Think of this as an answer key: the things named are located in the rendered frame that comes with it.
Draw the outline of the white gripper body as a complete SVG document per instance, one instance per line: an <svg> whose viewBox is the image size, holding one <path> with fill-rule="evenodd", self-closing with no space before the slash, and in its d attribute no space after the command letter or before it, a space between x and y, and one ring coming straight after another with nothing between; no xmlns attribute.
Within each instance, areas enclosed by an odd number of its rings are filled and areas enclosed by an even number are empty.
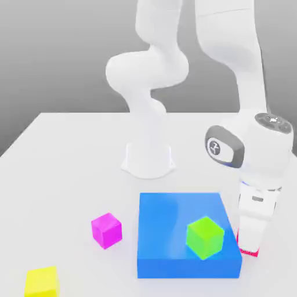
<svg viewBox="0 0 297 297"><path fill-rule="evenodd" d="M238 204L241 215L260 220L270 220L277 203L276 191L242 190Z"/></svg>

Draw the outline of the small red cube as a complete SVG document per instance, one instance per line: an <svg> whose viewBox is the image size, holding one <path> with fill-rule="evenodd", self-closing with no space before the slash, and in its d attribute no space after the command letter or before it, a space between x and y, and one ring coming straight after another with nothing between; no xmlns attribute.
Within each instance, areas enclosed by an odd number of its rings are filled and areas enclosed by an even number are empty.
<svg viewBox="0 0 297 297"><path fill-rule="evenodd" d="M237 241L237 245L239 245L239 230L237 230L236 241ZM239 247L239 250L241 253L245 255L253 256L256 258L258 257L258 254L259 254L259 249L256 252L251 252L251 251L243 250L242 248Z"/></svg>

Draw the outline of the small green cube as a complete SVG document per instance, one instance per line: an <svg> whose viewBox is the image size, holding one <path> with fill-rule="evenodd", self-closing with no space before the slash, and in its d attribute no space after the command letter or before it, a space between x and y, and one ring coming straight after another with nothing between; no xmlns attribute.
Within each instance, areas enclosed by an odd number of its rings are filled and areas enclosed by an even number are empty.
<svg viewBox="0 0 297 297"><path fill-rule="evenodd" d="M201 260L220 252L223 241L224 229L208 216L187 225L186 245Z"/></svg>

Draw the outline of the small magenta cube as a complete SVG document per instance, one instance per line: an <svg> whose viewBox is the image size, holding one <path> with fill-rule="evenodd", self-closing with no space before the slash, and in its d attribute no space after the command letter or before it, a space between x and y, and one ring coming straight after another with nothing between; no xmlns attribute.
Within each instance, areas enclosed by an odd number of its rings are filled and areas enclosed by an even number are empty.
<svg viewBox="0 0 297 297"><path fill-rule="evenodd" d="M122 240L122 224L112 213L92 220L91 226L93 238L103 249Z"/></svg>

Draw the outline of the small yellow cube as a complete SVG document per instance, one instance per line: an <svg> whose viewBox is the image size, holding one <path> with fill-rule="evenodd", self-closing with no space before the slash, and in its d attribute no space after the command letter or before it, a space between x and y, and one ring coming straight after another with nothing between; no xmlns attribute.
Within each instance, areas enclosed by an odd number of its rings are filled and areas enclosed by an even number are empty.
<svg viewBox="0 0 297 297"><path fill-rule="evenodd" d="M60 297L57 267L29 270L26 275L24 297Z"/></svg>

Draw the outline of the large blue box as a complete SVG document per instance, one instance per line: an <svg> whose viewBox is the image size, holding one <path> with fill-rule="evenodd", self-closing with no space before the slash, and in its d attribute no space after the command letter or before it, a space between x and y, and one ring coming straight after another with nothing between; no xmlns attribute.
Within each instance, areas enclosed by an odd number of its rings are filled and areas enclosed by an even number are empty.
<svg viewBox="0 0 297 297"><path fill-rule="evenodd" d="M189 224L209 217L224 231L222 249L201 259L187 244ZM218 193L141 193L138 278L239 278L242 256Z"/></svg>

